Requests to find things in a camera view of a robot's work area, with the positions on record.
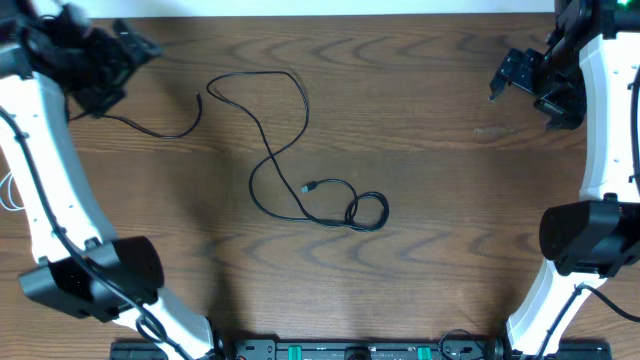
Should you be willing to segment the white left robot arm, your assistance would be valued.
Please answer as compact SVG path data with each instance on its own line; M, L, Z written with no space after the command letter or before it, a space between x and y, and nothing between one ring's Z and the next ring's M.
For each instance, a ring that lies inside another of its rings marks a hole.
M209 320L164 284L143 236L118 236L90 188L68 129L68 104L102 117L160 48L125 21L110 31L64 4L55 16L29 1L1 5L1 148L32 239L33 270L19 278L32 301L137 331L169 359L221 359Z

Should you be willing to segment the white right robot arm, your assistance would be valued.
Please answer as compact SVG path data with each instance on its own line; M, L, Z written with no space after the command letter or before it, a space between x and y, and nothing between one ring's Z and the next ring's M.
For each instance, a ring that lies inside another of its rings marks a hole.
M549 128L586 128L586 165L578 200L544 212L541 268L483 355L606 359L606 345L566 344L562 335L587 298L639 259L638 3L557 2L547 50L511 50L490 91L508 86L534 97Z

